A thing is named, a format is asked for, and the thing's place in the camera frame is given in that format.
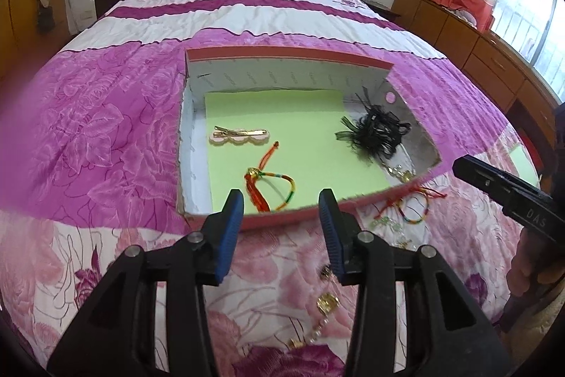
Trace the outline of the right hand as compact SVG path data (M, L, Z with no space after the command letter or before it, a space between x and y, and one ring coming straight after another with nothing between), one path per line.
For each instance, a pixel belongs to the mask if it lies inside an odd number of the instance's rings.
M530 280L535 266L534 237L527 228L523 228L520 232L516 254L507 273L507 286L513 296L523 296L530 289ZM537 282L541 285L550 285L557 282L563 275L564 263L557 262L552 267L540 272L537 276Z

